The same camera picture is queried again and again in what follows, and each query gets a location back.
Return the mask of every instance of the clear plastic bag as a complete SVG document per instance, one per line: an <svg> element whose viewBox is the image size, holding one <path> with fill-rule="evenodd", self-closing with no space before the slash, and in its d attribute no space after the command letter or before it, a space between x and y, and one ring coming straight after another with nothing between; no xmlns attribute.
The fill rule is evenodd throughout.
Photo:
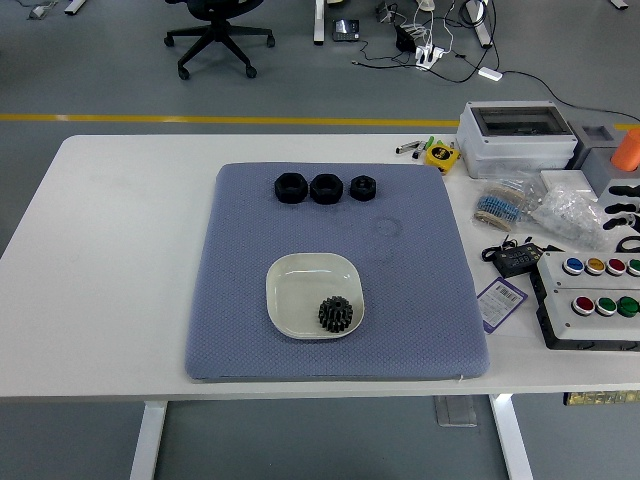
<svg viewBox="0 0 640 480"><path fill-rule="evenodd" d="M547 192L531 217L581 247L606 250L610 243L610 235L602 228L609 219L604 209L563 184Z"/></svg>

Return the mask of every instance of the yellow tape measure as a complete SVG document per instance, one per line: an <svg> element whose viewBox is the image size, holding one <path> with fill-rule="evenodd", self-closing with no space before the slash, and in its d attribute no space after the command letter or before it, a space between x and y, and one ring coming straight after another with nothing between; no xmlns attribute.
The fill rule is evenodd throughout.
<svg viewBox="0 0 640 480"><path fill-rule="evenodd" d="M446 145L437 144L431 145L427 149L424 163L437 167L443 175L446 175L458 158L460 158L460 152L458 150L447 147Z"/></svg>

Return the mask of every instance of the orange cup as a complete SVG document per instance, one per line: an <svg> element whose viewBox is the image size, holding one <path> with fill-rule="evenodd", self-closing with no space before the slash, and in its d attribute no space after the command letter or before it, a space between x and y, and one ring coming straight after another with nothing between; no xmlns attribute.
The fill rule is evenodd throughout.
<svg viewBox="0 0 640 480"><path fill-rule="evenodd" d="M620 170L633 172L640 165L640 128L629 130L611 157L611 163Z"/></svg>

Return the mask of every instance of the black gear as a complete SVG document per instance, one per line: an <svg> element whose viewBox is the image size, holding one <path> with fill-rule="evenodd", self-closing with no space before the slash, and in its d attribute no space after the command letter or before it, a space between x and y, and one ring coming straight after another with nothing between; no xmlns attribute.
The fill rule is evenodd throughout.
<svg viewBox="0 0 640 480"><path fill-rule="evenodd" d="M344 297L329 297L320 305L318 318L323 328L340 333L351 325L353 307Z"/></svg>

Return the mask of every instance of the office chair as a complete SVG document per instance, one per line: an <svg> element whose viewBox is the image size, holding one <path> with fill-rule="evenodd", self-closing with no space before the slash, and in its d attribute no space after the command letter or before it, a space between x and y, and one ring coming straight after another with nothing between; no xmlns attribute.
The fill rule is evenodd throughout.
<svg viewBox="0 0 640 480"><path fill-rule="evenodd" d="M260 5L263 0L165 0L167 3L186 3L191 15L198 20L210 22L210 25L171 30L167 32L164 44L173 47L173 37L199 36L200 38L193 46L178 60L178 75L182 80L189 79L189 71L184 68L184 64L200 53L212 42L221 42L236 57L244 62L247 69L247 77L255 78L258 71L251 66L249 58L240 47L235 44L229 35L266 35L267 47L271 48L276 44L276 39L270 29L233 26L227 21L229 18L237 17L253 10Z"/></svg>

